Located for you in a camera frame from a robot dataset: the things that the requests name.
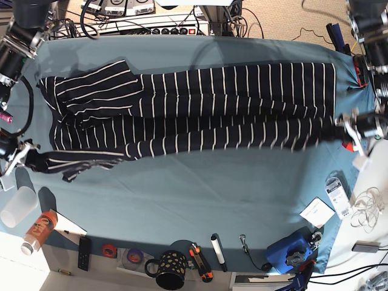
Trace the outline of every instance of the white container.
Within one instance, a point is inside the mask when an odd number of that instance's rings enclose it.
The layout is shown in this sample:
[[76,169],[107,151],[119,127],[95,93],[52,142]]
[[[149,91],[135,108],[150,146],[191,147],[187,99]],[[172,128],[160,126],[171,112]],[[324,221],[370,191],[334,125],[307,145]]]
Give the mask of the white container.
[[38,196],[32,189],[20,187],[1,211],[1,221],[7,227],[14,228],[38,206],[38,202]]

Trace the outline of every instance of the orange bottle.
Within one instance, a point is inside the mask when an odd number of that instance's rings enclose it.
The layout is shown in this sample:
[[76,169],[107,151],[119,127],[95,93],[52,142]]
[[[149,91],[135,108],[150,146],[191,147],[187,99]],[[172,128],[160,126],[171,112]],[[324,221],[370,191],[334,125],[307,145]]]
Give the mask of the orange bottle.
[[38,251],[58,222],[52,212],[43,212],[24,236],[21,250],[25,255],[31,255]]

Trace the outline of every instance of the mug handle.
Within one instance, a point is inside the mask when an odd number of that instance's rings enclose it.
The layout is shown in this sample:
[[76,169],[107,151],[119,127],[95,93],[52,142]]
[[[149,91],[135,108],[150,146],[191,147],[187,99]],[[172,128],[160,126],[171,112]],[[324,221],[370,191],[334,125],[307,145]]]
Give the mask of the mug handle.
[[152,277],[152,278],[156,278],[158,276],[157,273],[151,273],[150,271],[148,271],[148,265],[151,264],[151,263],[155,263],[155,264],[159,264],[160,263],[160,260],[158,259],[149,259],[145,265],[144,265],[144,271],[145,273],[149,276],[149,277]]

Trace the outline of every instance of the wire bundle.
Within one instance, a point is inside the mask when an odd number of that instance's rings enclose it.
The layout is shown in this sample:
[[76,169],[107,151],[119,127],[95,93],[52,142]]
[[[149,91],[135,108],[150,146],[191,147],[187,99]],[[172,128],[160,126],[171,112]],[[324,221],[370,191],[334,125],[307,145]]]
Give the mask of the wire bundle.
[[357,196],[354,205],[355,212],[350,220],[350,225],[362,227],[366,233],[371,233],[384,208],[380,191],[376,187],[369,188]]

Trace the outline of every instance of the clear plastic cup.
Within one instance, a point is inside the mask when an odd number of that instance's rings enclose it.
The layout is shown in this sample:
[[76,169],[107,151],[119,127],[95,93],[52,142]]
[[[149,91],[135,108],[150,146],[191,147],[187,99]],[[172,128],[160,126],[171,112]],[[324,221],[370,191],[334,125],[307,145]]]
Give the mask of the clear plastic cup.
[[14,228],[38,206],[38,202],[38,196],[32,189],[20,187],[1,211],[1,221],[7,227]]

